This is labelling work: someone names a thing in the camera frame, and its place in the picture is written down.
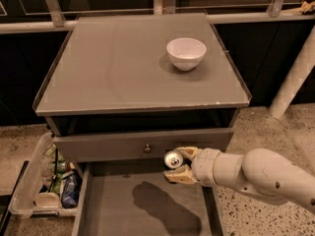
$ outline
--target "drawer front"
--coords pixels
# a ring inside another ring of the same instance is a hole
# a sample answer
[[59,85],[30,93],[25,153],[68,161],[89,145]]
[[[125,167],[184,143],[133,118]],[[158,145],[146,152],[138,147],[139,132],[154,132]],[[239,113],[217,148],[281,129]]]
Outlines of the drawer front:
[[225,150],[232,128],[57,137],[61,153],[76,162],[163,157],[177,147]]

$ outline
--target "can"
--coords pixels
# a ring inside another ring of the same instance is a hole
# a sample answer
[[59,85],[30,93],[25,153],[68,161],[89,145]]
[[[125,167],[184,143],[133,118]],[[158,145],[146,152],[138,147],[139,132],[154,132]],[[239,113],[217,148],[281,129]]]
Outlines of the can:
[[180,167],[184,162],[184,157],[178,151],[169,151],[164,157],[165,165],[170,169],[176,169]]

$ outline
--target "clear plastic container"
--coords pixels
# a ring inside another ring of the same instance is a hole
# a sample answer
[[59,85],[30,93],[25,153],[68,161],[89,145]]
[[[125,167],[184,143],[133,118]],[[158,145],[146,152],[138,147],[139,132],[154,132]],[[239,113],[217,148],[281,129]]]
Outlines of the clear plastic container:
[[38,207],[33,200],[42,187],[40,159],[42,154],[52,144],[50,133],[46,133],[39,139],[31,161],[17,186],[9,205],[12,214],[26,217],[31,216],[75,216],[76,208]]

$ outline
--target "speckled floor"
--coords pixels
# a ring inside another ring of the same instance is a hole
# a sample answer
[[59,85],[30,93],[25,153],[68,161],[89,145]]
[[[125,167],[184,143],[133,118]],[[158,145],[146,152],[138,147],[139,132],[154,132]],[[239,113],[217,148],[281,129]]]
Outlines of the speckled floor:
[[[245,153],[252,148],[272,149],[315,173],[315,104],[293,105],[281,121],[265,107],[243,109],[227,149]],[[23,162],[30,159],[45,125],[0,128],[0,195],[10,194]],[[225,234],[315,235],[315,215],[288,203],[269,206],[218,188]],[[13,215],[6,235],[71,235],[73,218],[24,219]]]

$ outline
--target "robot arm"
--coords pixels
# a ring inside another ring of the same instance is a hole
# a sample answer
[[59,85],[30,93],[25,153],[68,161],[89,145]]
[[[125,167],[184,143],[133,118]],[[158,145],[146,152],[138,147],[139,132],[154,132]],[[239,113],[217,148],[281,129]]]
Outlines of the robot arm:
[[[189,159],[191,165],[181,161]],[[165,156],[170,182],[223,186],[270,205],[296,203],[315,214],[315,177],[283,156],[256,148],[245,155],[220,150],[179,147]]]

